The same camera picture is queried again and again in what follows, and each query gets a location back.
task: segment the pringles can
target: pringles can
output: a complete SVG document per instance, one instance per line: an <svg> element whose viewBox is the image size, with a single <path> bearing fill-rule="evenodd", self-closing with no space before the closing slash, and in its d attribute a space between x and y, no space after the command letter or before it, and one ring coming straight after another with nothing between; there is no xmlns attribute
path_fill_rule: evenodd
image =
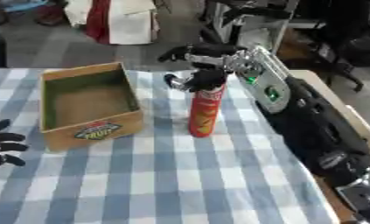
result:
<svg viewBox="0 0 370 224"><path fill-rule="evenodd" d="M200 90L194 94L189 120L189 131L194 137L208 137L212 134L225 86Z"/></svg>

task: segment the blue and white tablecloth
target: blue and white tablecloth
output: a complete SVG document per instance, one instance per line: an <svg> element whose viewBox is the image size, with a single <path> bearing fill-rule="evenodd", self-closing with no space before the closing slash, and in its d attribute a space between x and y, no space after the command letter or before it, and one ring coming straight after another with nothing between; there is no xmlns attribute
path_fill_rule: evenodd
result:
<svg viewBox="0 0 370 224"><path fill-rule="evenodd" d="M339 223L234 77L210 137L187 132L190 94L169 90L164 73L129 71L145 129L51 153L38 129L42 72L0 70L0 120L31 146L13 153L25 167L0 167L1 224Z"/></svg>

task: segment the wooden box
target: wooden box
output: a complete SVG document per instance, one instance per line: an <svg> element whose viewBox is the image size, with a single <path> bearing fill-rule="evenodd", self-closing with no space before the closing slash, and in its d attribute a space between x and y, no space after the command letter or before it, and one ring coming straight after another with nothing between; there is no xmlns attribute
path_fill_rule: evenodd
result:
<svg viewBox="0 0 370 224"><path fill-rule="evenodd" d="M143 113L120 63L44 73L40 130L63 151L143 128Z"/></svg>

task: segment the label on box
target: label on box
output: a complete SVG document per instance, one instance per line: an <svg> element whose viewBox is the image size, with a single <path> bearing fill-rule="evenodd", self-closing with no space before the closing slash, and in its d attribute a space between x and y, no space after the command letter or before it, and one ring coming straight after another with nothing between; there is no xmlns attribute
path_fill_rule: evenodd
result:
<svg viewBox="0 0 370 224"><path fill-rule="evenodd" d="M77 132L74 137L86 140L103 140L121 127L121 125L109 122L94 122L88 125L85 129Z"/></svg>

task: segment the green light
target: green light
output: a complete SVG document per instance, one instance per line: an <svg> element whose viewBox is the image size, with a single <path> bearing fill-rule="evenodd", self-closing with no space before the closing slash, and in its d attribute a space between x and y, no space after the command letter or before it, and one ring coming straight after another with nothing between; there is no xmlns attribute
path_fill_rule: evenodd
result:
<svg viewBox="0 0 370 224"><path fill-rule="evenodd" d="M277 92L275 88L272 86L267 87L265 89L266 96L272 101L275 102L278 98L280 98L280 94Z"/></svg>
<svg viewBox="0 0 370 224"><path fill-rule="evenodd" d="M253 85L256 81L255 77L248 77L248 84Z"/></svg>

